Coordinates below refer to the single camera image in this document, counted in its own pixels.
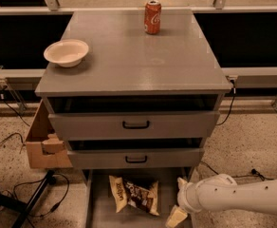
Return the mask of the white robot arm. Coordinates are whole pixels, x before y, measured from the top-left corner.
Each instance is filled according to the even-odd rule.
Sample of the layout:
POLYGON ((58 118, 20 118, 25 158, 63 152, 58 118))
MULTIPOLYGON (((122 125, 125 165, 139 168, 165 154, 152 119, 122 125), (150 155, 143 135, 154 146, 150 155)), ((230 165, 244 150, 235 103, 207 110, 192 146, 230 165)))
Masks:
POLYGON ((166 228, 176 228, 188 215, 202 210, 238 209, 277 215, 277 180, 238 185, 230 175, 219 174, 196 183, 178 178, 177 183, 177 205, 167 218, 166 228))

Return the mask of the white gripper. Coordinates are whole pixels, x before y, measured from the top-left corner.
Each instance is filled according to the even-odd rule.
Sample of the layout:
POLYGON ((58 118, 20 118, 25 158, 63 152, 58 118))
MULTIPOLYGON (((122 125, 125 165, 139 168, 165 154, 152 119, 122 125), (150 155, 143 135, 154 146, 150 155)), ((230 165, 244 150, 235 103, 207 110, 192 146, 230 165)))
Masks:
POLYGON ((175 205, 172 208, 165 223, 166 228, 176 228, 178 224, 187 218, 187 213, 198 213, 202 210, 197 195, 197 184, 187 182, 181 177, 178 177, 177 185, 179 188, 177 193, 177 203, 179 206, 175 205))

